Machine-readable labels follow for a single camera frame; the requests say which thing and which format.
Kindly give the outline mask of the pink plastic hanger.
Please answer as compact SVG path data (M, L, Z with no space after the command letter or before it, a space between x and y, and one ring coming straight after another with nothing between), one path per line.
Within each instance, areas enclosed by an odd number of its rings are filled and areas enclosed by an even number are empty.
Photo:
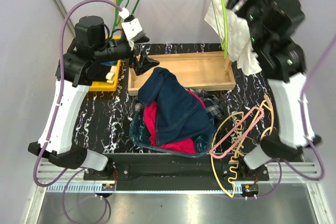
M255 114L255 118L252 120L248 128L244 131L242 131L243 123L250 117L251 114ZM217 133L221 129L221 127L232 117L237 117L241 115L240 120L238 120L235 125L232 127L231 130L228 131L228 133L223 136L218 142L215 143ZM248 133L255 127L255 125L260 121L260 119L264 116L264 110L260 107L254 106L252 107L247 113L244 112L237 112L226 118L222 124L218 127L217 132L215 133L213 137L212 147L209 150L209 154L211 158L214 159L221 159L224 158L227 154L230 152L239 152L239 144L247 137ZM234 140L231 141L230 147L225 149L221 154L217 154L216 150L232 135L234 135Z

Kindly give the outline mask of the navy denim skirt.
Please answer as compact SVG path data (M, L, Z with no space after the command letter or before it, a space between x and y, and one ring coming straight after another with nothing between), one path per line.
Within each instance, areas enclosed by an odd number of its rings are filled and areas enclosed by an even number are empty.
M138 91L138 101L145 108L156 105L153 123L157 146L216 131L201 101L165 68L153 69Z

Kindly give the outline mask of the white quilted garment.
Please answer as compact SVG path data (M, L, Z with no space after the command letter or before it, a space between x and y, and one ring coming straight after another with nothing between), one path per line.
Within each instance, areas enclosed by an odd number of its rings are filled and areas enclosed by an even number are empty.
M214 0L215 13L219 22L220 37L224 38L223 14L221 0ZM238 17L232 10L227 9L228 27L228 56L232 62L237 62L237 68L243 74L249 76L261 72L261 66L257 60L257 54L253 52L247 21ZM210 3L204 20L215 30L216 22L212 4Z

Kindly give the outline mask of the red t-shirt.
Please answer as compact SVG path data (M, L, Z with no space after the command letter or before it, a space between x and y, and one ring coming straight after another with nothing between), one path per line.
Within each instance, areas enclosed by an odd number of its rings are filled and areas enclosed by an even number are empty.
M143 118L150 132L150 144L167 150L195 154L192 138L206 130L205 126L192 126L192 121L164 125L155 121L155 117Z

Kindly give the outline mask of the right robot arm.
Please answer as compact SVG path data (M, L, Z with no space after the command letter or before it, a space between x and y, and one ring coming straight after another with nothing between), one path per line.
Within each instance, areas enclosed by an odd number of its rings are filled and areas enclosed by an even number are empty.
M272 90L279 123L277 133L262 137L260 144L244 157L239 176L250 180L257 168L271 159L292 159L322 139L310 124L303 49L291 35L304 21L299 0L228 0L226 7L247 22L257 61Z

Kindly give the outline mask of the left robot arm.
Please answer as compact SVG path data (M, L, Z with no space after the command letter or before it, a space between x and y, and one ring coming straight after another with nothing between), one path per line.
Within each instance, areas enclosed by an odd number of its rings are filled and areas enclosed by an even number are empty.
M95 170L103 180L113 175L109 159L72 143L72 133L80 106L95 81L105 81L110 72L109 61L127 59L135 74L141 75L159 64L142 54L137 60L133 44L149 38L133 15L122 22L121 38L107 38L107 26L99 16L85 16L75 25L75 38L56 70L56 90L47 124L42 136L31 142L28 151L41 155L50 163L67 169L85 167Z

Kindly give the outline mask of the navy plaid skirt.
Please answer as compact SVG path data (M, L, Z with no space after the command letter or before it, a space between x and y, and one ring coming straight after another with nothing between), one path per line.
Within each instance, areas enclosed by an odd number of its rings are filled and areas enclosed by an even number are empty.
M155 117L156 122L164 125L191 120L219 120L224 116L223 105L215 95L184 88L160 91L149 103L138 98L135 112L142 112L143 118Z

